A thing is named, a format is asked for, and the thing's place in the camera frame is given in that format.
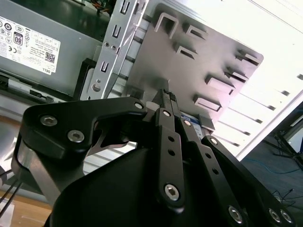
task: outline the screw hole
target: screw hole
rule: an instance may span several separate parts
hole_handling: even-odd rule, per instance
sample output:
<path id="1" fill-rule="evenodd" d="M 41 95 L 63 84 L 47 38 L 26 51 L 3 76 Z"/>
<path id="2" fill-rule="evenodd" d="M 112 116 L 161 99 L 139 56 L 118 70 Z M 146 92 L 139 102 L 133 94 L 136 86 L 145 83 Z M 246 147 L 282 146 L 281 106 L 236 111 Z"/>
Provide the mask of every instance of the screw hole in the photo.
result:
<path id="1" fill-rule="evenodd" d="M 93 89 L 93 91 L 95 92 L 99 92 L 101 91 L 101 87 L 98 84 L 93 84 L 93 86 L 91 87 Z"/>
<path id="2" fill-rule="evenodd" d="M 171 136 L 169 136 L 169 140 L 170 140 L 171 142 L 175 142 L 175 139 L 172 138 Z"/>
<path id="3" fill-rule="evenodd" d="M 213 168 L 213 173 L 216 174 L 216 175 L 219 174 L 218 170 L 216 170 L 215 168 Z"/>
<path id="4" fill-rule="evenodd" d="M 175 155 L 176 155 L 175 152 L 174 152 L 173 150 L 169 150 L 169 154 L 170 154 L 171 156 L 175 156 Z"/>

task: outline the warning label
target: warning label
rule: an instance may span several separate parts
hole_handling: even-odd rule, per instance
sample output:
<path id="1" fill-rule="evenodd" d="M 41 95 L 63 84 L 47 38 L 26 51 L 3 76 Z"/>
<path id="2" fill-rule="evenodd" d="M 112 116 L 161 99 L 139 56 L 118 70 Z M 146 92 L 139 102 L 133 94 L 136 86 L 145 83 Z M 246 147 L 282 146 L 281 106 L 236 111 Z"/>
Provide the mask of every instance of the warning label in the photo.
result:
<path id="1" fill-rule="evenodd" d="M 0 17 L 0 56 L 48 75 L 56 72 L 60 42 Z"/>

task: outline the wire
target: wire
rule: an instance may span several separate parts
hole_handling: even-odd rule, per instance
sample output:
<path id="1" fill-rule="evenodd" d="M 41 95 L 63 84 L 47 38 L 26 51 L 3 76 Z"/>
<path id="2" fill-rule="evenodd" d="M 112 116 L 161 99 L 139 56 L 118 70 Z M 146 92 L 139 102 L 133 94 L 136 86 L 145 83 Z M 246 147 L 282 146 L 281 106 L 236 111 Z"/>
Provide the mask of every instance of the wire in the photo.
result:
<path id="1" fill-rule="evenodd" d="M 286 197 L 287 195 L 289 195 L 289 193 L 291 193 L 291 192 L 293 192 L 293 191 L 294 191 L 293 188 L 292 188 L 291 190 L 289 190 L 288 193 L 286 193 L 285 196 L 282 197 L 282 201 L 285 200 L 285 197 Z"/>
<path id="2" fill-rule="evenodd" d="M 293 172 L 295 172 L 295 171 L 300 170 L 300 169 L 295 169 L 295 170 L 288 171 L 288 172 L 278 173 L 278 172 L 275 172 L 275 171 L 271 171 L 266 165 L 264 165 L 262 162 L 259 162 L 259 161 L 257 161 L 257 160 L 249 159 L 249 158 L 245 158 L 244 160 L 250 161 L 250 162 L 256 162 L 256 163 L 258 163 L 258 164 L 262 165 L 265 169 L 267 169 L 267 171 L 269 171 L 269 172 L 272 173 L 272 174 L 290 174 L 290 173 L 293 173 Z"/>
<path id="3" fill-rule="evenodd" d="M 300 199 L 300 198 L 303 198 L 303 196 L 294 197 L 294 198 L 290 198 L 290 199 L 286 199 L 286 200 L 296 200 L 296 199 Z"/>
<path id="4" fill-rule="evenodd" d="M 8 171 L 6 171 L 6 172 L 0 174 L 0 177 L 3 177 L 3 176 L 6 175 L 6 174 L 10 174 L 11 172 L 12 172 L 12 170 L 10 169 L 10 170 L 8 170 Z"/>

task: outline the silver screw head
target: silver screw head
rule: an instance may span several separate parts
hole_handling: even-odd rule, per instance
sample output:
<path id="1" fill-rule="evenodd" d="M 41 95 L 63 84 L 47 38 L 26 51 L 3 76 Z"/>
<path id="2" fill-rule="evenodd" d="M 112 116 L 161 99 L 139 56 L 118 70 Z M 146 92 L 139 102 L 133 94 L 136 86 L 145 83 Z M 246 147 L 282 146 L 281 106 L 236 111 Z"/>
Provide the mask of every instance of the silver screw head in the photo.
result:
<path id="1" fill-rule="evenodd" d="M 280 223 L 280 217 L 275 213 L 272 209 L 268 209 L 270 216 L 272 217 L 273 220 L 275 220 L 277 223 Z"/>
<path id="2" fill-rule="evenodd" d="M 69 131 L 67 137 L 71 142 L 75 143 L 81 143 L 82 141 L 84 141 L 84 134 L 78 130 Z"/>
<path id="3" fill-rule="evenodd" d="M 134 104 L 135 107 L 137 107 L 138 109 L 143 109 L 143 106 L 140 103 L 135 103 Z"/>
<path id="4" fill-rule="evenodd" d="M 234 208 L 233 206 L 229 206 L 228 212 L 232 219 L 235 220 L 235 222 L 237 222 L 238 224 L 242 224 L 243 218 L 236 208 Z"/>
<path id="5" fill-rule="evenodd" d="M 164 191 L 171 200 L 177 201 L 179 199 L 179 191 L 175 186 L 167 184 L 164 187 Z"/>
<path id="6" fill-rule="evenodd" d="M 210 141 L 211 141 L 214 145 L 218 145 L 218 142 L 217 142 L 214 138 L 210 138 Z"/>
<path id="7" fill-rule="evenodd" d="M 288 221 L 289 223 L 292 223 L 292 222 L 293 222 L 292 219 L 290 218 L 290 216 L 289 216 L 284 210 L 281 210 L 281 215 L 282 215 L 282 217 L 284 217 L 284 219 L 285 219 L 286 221 Z"/>
<path id="8" fill-rule="evenodd" d="M 187 126 L 191 126 L 191 123 L 187 120 L 184 120 L 184 123 L 187 125 Z"/>
<path id="9" fill-rule="evenodd" d="M 43 117 L 40 118 L 40 122 L 42 123 L 42 125 L 45 125 L 45 126 L 55 126 L 58 121 L 55 117 L 53 116 L 49 116 L 49 115 L 45 115 Z"/>
<path id="10" fill-rule="evenodd" d="M 163 110 L 163 113 L 164 113 L 166 116 L 170 117 L 170 113 L 169 113 L 168 111 Z"/>

